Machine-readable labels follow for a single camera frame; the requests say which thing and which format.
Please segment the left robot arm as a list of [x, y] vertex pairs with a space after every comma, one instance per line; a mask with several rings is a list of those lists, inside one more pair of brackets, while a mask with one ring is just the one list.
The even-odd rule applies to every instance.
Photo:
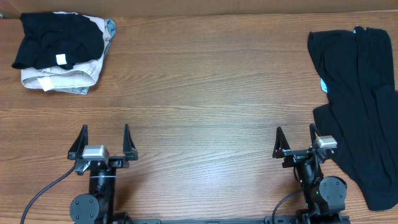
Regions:
[[123, 155], [110, 156], [104, 145], [89, 145], [88, 127], [83, 125], [67, 158], [75, 161], [73, 171], [77, 175], [90, 172], [88, 193], [78, 195], [70, 205], [70, 216], [74, 223], [133, 222], [127, 212], [115, 212], [116, 172], [118, 169], [128, 169], [131, 161], [138, 160], [128, 124], [124, 126]]

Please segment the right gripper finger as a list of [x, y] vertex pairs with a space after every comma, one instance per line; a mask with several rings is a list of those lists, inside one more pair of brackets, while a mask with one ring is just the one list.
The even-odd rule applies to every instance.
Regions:
[[311, 123], [309, 125], [309, 130], [310, 130], [310, 137], [311, 137], [311, 142], [312, 144], [315, 142], [316, 138], [321, 136], [318, 128], [316, 127], [315, 123]]
[[285, 134], [282, 130], [282, 128], [279, 126], [276, 129], [276, 139], [275, 139], [275, 145], [274, 145], [274, 152], [279, 152], [283, 149], [290, 149], [290, 146], [287, 142], [287, 139], [285, 137]]

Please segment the black t-shirt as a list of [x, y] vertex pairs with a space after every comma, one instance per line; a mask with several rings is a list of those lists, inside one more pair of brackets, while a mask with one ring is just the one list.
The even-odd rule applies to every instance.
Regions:
[[77, 63], [99, 59], [104, 50], [103, 31], [88, 17], [53, 12], [22, 13], [24, 30], [12, 68], [71, 70]]

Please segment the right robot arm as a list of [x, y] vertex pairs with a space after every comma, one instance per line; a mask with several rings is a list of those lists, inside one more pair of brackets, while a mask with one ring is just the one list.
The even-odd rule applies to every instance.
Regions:
[[[337, 148], [333, 136], [322, 136], [315, 126], [310, 124], [311, 145], [308, 149], [293, 150], [281, 127], [276, 129], [276, 139], [272, 156], [283, 159], [283, 168], [293, 168], [294, 177], [300, 189], [284, 197], [274, 208], [269, 223], [296, 224], [350, 224], [348, 216], [341, 212], [345, 209], [347, 183], [340, 177], [325, 177], [321, 164], [330, 159]], [[295, 215], [277, 216], [278, 208], [288, 199], [303, 194], [305, 208]]]

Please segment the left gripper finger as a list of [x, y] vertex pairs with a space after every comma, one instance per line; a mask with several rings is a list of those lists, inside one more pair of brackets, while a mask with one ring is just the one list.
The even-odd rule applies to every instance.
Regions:
[[68, 153], [69, 154], [82, 154], [84, 147], [88, 144], [88, 126], [84, 124], [82, 126], [82, 129], [75, 140], [75, 142], [72, 144], [71, 148], [69, 149]]
[[123, 153], [125, 156], [137, 156], [137, 150], [133, 143], [129, 125], [124, 126], [124, 137], [123, 137]]

